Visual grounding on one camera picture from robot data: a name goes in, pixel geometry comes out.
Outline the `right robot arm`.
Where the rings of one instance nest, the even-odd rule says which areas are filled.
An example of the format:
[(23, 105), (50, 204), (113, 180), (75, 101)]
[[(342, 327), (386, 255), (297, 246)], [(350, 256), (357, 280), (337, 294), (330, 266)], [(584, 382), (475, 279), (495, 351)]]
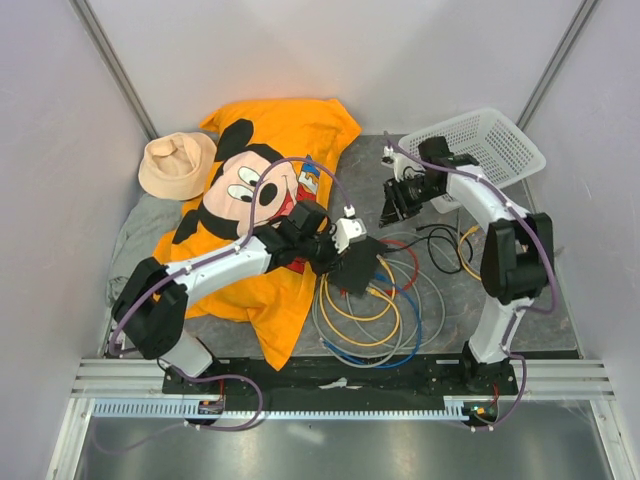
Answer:
[(442, 136), (424, 140), (413, 155), (389, 141), (382, 162), (393, 171), (383, 184), (382, 227), (416, 216), (422, 206), (449, 196), (485, 234), (480, 264), (487, 294), (479, 324), (466, 349), (473, 357), (458, 368), (467, 392), (483, 392), (494, 381), (490, 364), (508, 358), (515, 329), (545, 288), (558, 297), (554, 273), (553, 223), (509, 199), (470, 154), (452, 153)]

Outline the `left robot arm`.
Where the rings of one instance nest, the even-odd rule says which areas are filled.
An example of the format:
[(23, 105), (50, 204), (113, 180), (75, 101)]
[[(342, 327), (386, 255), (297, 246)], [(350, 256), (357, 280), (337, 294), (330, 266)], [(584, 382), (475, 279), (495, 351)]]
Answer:
[(196, 392), (211, 392), (220, 371), (210, 351), (184, 330), (187, 310), (224, 287), (298, 258), (323, 273), (365, 236), (354, 208), (347, 207), (343, 218), (330, 222), (322, 207), (302, 201), (276, 226), (254, 227), (220, 249), (169, 264), (147, 258), (137, 265), (112, 307), (116, 328), (109, 352), (126, 353), (115, 346), (124, 334), (144, 358), (168, 363)]

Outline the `black network switch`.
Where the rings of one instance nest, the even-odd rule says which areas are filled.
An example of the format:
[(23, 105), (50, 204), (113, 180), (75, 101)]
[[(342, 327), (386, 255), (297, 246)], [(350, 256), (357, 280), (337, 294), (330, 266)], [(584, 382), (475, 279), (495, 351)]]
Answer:
[(351, 244), (328, 275), (328, 282), (356, 297), (362, 297), (380, 265), (379, 256), (386, 251), (381, 241), (367, 236)]

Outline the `white plastic basket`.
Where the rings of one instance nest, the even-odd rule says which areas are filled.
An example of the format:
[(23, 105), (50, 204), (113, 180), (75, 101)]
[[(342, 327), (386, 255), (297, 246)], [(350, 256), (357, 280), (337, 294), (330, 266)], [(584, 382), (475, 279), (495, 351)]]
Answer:
[(399, 146), (416, 155), (425, 139), (443, 136), (455, 154), (473, 156), (498, 188), (511, 186), (546, 166), (537, 146), (508, 117), (493, 108), (455, 116), (407, 134)]

